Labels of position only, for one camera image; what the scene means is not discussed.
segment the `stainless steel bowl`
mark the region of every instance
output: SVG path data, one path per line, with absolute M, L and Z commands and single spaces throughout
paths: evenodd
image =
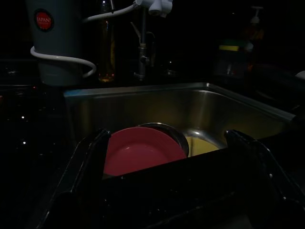
M 159 131 L 162 131 L 163 133 L 167 134 L 170 136 L 178 145 L 182 148 L 186 156 L 188 157 L 189 155 L 189 144 L 187 143 L 187 140 L 185 136 L 180 133 L 178 130 L 173 128 L 170 125 L 162 124 L 162 123 L 145 123 L 139 125 L 141 127 L 148 127 L 148 128 L 153 128 Z

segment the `white tube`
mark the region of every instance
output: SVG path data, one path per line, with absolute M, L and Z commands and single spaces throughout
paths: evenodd
M 35 51 L 34 46 L 30 49 L 30 52 L 33 56 L 35 56 L 37 58 L 42 58 L 42 59 L 45 59 L 45 60 L 68 61 L 68 62 L 73 62 L 73 63 L 84 64 L 84 65 L 87 65 L 87 66 L 91 67 L 92 69 L 89 72 L 82 75 L 84 78 L 88 77 L 88 76 L 90 76 L 90 75 L 92 75 L 96 72 L 95 64 L 93 64 L 92 62 L 87 61 L 87 60 L 83 60 L 83 59 L 75 58 L 75 57 L 70 57 L 70 56 L 57 56 L 57 55 L 48 55 L 48 54 L 38 53 L 38 52 Z
M 112 17 L 116 17 L 122 14 L 126 14 L 129 13 L 131 11 L 133 11 L 134 9 L 136 9 L 138 7 L 137 4 L 133 4 L 129 7 L 126 7 L 124 9 L 121 10 L 117 10 L 115 12 L 109 12 L 109 13 L 102 13 L 102 14 L 98 14 L 98 15 L 94 15 L 94 16 L 90 16 L 88 18 L 85 18 L 84 20 L 82 20 L 83 23 L 87 23 L 87 22 L 91 22 L 91 21 L 95 21 L 95 20 L 99 20 L 99 19 L 105 19 L 105 18 L 112 18 Z

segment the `sink basin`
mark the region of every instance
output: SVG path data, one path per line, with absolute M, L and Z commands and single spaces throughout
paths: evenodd
M 260 139 L 282 132 L 294 118 L 209 83 L 72 90 L 64 96 L 75 143 L 99 128 L 113 133 L 158 122 L 224 148 L 228 129 Z

